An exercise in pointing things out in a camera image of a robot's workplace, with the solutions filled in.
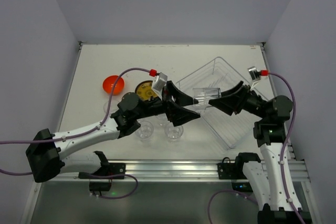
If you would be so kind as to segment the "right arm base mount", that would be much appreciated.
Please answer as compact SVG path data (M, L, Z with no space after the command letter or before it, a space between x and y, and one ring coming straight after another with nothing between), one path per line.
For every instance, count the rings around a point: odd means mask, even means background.
M261 162L258 154L256 153L239 153L233 162L229 157L224 157L220 163L217 163L218 178L239 180L247 179L243 174L243 165L248 162Z

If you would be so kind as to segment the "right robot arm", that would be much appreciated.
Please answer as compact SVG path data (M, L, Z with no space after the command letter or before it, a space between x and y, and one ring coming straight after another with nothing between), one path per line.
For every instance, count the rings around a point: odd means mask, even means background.
M244 110L261 118L253 133L263 157L239 153L235 159L236 170L248 179L255 195L258 223L312 223L310 212L303 210L297 197L286 154L289 131L285 122L294 114L293 101L284 95L266 101L240 82L209 104L228 115Z

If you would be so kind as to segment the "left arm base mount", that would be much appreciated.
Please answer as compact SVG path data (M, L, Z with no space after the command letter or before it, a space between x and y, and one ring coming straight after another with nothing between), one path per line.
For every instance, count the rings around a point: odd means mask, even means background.
M79 179L124 179L126 164L111 163L102 151L94 151L94 158L98 158L98 167L92 172L79 172Z

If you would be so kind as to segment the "yellow patterned plate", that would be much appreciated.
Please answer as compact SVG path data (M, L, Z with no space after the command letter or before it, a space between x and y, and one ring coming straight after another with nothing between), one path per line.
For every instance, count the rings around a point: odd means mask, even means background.
M150 101L151 99L158 98L158 95L152 90L153 81L147 80L139 83L135 88L135 93L142 101Z

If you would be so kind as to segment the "clear glass cup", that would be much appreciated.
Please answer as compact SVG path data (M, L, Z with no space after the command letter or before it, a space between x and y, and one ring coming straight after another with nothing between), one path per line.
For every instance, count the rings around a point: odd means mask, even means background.
M164 133L170 143L175 143L181 140L184 128L182 126L174 126L172 123L168 123L165 126Z
M169 123L165 114L157 115L155 117L155 120L156 120L156 123L161 127L164 127Z
M154 126L151 122L143 120L140 122L140 127L135 131L136 136L142 142L147 142L150 140L154 132Z
M114 113L115 111L118 110L118 103L119 101L116 100L112 100L110 103L107 101L103 106L104 112L109 115Z
M211 107L209 101L221 97L220 88L193 88L193 106L197 109Z

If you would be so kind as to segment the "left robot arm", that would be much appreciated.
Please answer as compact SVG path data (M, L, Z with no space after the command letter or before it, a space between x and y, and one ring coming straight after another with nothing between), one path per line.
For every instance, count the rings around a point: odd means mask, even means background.
M118 109L105 120L68 132L40 130L26 150L34 181L43 183L61 173L79 172L80 163L74 160L74 153L131 135L140 128L140 119L165 114L174 126L198 119L200 114L188 109L197 103L195 98L168 81L161 97L142 100L134 92L126 93L118 103Z

